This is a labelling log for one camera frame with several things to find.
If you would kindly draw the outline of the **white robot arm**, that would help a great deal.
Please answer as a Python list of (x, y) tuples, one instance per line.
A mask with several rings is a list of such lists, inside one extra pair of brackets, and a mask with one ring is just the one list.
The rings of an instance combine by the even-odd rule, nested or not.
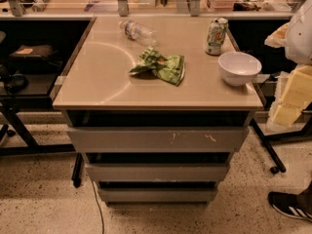
[(286, 58), (296, 63), (287, 83), (276, 91), (269, 112), (273, 124), (289, 127), (312, 102), (312, 0), (306, 0), (291, 20), (269, 35), (264, 44), (284, 47)]

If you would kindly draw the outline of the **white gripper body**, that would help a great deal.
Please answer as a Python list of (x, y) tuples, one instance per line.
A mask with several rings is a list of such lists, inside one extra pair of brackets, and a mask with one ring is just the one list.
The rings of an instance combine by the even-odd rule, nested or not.
[(266, 128), (269, 132), (282, 132), (289, 129), (312, 102), (312, 66), (298, 64), (291, 73), (281, 72), (274, 97)]

